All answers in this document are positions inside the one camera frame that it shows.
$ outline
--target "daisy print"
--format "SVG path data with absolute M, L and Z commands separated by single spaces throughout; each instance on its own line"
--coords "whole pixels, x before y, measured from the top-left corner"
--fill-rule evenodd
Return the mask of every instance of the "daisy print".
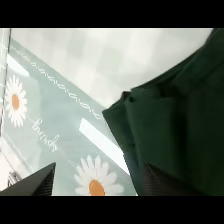
M 11 122 L 15 127 L 23 126 L 23 120 L 26 119 L 26 104 L 25 98 L 26 91 L 22 88 L 22 83 L 19 79 L 13 76 L 9 78 L 9 82 L 6 85 L 6 110 L 8 111 L 8 117 L 11 118 Z
M 93 162 L 91 156 L 87 160 L 81 159 L 82 167 L 77 166 L 79 175 L 75 179 L 80 185 L 75 192 L 83 196 L 116 196 L 124 191 L 124 188 L 115 183 L 116 173 L 108 173 L 109 165 L 104 162 L 101 165 L 100 157 Z

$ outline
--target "daisy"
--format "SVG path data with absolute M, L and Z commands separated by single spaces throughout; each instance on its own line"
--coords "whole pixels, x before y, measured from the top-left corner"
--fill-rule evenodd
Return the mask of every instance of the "daisy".
M 6 110 L 8 117 L 11 118 L 11 122 L 15 125 L 23 126 L 23 119 L 26 119 L 25 113 L 27 112 L 25 98 L 26 91 L 22 90 L 22 83 L 19 82 L 18 78 L 9 78 L 9 82 L 6 85 L 6 96 L 7 102 Z
M 124 191 L 120 184 L 114 184 L 117 175 L 108 174 L 108 163 L 101 166 L 100 157 L 95 158 L 95 164 L 90 156 L 87 156 L 87 163 L 81 159 L 82 168 L 78 165 L 79 175 L 75 175 L 76 181 L 81 187 L 76 188 L 76 193 L 86 196 L 115 196 Z

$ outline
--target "looping line pattern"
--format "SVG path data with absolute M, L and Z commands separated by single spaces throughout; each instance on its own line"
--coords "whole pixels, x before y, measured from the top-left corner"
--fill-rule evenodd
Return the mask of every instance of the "looping line pattern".
M 48 78 L 49 81 L 53 82 L 55 85 L 57 85 L 57 87 L 61 90 L 64 90 L 65 93 L 68 94 L 68 96 L 71 99 L 74 99 L 76 101 L 76 103 L 79 103 L 79 105 L 84 108 L 84 109 L 88 109 L 90 113 L 93 114 L 93 116 L 98 119 L 98 120 L 102 120 L 105 122 L 105 119 L 102 115 L 100 114 L 96 114 L 94 112 L 94 109 L 91 109 L 91 107 L 87 104 L 87 103 L 83 103 L 81 102 L 81 100 L 78 98 L 78 96 L 74 93 L 70 93 L 69 89 L 66 88 L 65 85 L 63 84 L 59 84 L 57 83 L 57 80 L 53 77 L 53 76 L 49 76 L 49 74 L 43 69 L 40 68 L 39 65 L 36 62 L 31 62 L 29 57 L 27 55 L 24 55 L 21 51 L 17 50 L 16 47 L 14 47 L 13 45 L 10 45 L 10 49 L 14 50 L 18 55 L 20 55 L 23 60 L 27 61 L 28 63 L 30 63 L 31 66 L 35 67 L 41 74 L 43 74 L 45 77 Z

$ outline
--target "green fabric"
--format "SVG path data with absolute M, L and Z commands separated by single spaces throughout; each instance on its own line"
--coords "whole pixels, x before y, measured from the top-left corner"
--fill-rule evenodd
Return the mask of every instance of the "green fabric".
M 224 29 L 103 112 L 144 195 L 149 163 L 207 195 L 224 195 Z

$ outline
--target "orange flower center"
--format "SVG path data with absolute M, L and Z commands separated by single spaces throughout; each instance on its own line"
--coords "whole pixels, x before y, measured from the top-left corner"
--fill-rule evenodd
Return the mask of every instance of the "orange flower center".
M 105 196 L 102 184 L 97 180 L 92 180 L 89 184 L 89 191 L 91 196 Z
M 18 110 L 19 108 L 19 98 L 16 94 L 12 95 L 12 107 L 14 110 Z

